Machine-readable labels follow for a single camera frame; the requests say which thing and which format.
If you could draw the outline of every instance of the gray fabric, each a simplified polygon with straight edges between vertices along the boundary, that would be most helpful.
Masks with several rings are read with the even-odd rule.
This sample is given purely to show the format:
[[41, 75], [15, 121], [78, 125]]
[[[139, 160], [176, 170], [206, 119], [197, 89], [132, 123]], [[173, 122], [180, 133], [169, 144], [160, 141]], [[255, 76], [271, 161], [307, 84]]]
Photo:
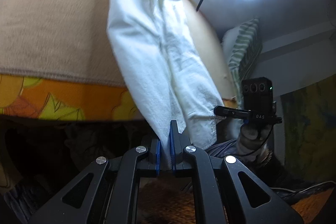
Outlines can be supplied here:
[[29, 218], [43, 205], [51, 196], [34, 179], [24, 178], [3, 198], [21, 223], [26, 224]]
[[237, 148], [236, 148], [236, 142], [237, 140], [229, 140], [224, 143], [218, 143], [218, 144], [212, 145], [205, 151], [208, 153], [209, 156], [222, 159], [225, 156], [235, 155], [238, 153]]

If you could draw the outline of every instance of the black cable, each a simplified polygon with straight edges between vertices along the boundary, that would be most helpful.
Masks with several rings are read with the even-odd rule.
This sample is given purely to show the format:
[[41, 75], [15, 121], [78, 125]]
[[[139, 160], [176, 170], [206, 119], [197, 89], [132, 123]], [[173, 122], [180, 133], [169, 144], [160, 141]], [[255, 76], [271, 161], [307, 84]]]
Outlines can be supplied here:
[[253, 150], [252, 152], [250, 153], [247, 153], [247, 154], [243, 154], [243, 155], [240, 155], [240, 154], [233, 154], [232, 156], [239, 156], [239, 157], [245, 157], [245, 156], [249, 156], [249, 155], [252, 155], [253, 153], [257, 152], [260, 148], [263, 147], [263, 145], [267, 142], [268, 138], [270, 137], [271, 133], [272, 133], [272, 130], [273, 130], [273, 126], [271, 127], [271, 130], [269, 131], [269, 134], [267, 135], [266, 139], [262, 142], [262, 144], [255, 150]]
[[295, 191], [295, 192], [290, 193], [290, 194], [288, 194], [288, 195], [286, 195], [286, 196], [283, 196], [283, 197], [281, 197], [281, 198], [286, 198], [286, 197], [289, 197], [289, 196], [291, 196], [291, 195], [295, 195], [295, 194], [303, 193], [303, 192], [305, 192], [305, 191], [307, 191], [307, 190], [309, 190], [309, 189], [312, 189], [312, 188], [315, 188], [315, 187], [318, 187], [318, 186], [321, 186], [321, 185], [323, 185], [323, 184], [327, 184], [327, 183], [333, 183], [333, 184], [336, 185], [336, 182], [335, 182], [335, 181], [329, 180], [329, 181], [321, 182], [321, 183], [319, 183], [319, 184], [312, 185], [312, 186], [310, 186], [310, 187], [308, 187], [308, 188], [306, 188], [306, 189], [304, 189], [304, 190], [301, 190], [301, 191]]

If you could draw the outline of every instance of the camera lens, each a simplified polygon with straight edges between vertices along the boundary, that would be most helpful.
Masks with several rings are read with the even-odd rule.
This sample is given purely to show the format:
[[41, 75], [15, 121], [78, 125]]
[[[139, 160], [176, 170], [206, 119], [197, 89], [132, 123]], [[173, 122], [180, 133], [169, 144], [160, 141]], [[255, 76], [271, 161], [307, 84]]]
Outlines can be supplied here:
[[261, 83], [261, 84], [259, 85], [259, 90], [260, 90], [260, 91], [264, 91], [264, 90], [265, 90], [265, 84], [264, 84], [264, 83]]
[[243, 91], [244, 92], [248, 92], [249, 91], [249, 86], [248, 85], [244, 85], [243, 86]]
[[250, 86], [250, 91], [251, 92], [255, 93], [257, 91], [257, 89], [258, 89], [257, 84], [255, 84], [255, 83], [251, 84], [251, 86]]

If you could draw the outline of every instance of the beige blanket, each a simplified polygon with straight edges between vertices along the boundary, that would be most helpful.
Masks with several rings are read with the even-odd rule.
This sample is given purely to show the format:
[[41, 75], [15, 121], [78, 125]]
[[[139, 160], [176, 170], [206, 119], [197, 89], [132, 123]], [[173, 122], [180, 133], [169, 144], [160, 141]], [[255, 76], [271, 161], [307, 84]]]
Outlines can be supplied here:
[[[196, 49], [222, 98], [234, 92], [218, 38], [188, 0]], [[106, 35], [109, 0], [0, 0], [0, 74], [125, 86]]]

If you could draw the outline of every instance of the metal screw cap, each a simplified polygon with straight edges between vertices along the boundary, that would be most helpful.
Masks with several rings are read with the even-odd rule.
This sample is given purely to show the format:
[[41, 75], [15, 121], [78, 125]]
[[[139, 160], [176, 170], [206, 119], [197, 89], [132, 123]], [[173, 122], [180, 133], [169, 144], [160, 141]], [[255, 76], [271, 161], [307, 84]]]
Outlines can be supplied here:
[[236, 158], [234, 156], [225, 157], [227, 163], [234, 164], [236, 162]]
[[192, 152], [195, 152], [195, 151], [196, 151], [196, 147], [194, 147], [194, 146], [192, 146], [192, 145], [187, 146], [185, 149], [186, 149], [186, 151], [189, 152], [189, 153], [192, 153]]
[[141, 145], [141, 146], [138, 146], [135, 150], [138, 153], [142, 153], [142, 152], [145, 152], [147, 150], [147, 148]]
[[105, 157], [98, 157], [96, 159], [96, 163], [98, 163], [98, 164], [104, 164], [104, 163], [106, 163], [106, 158]]

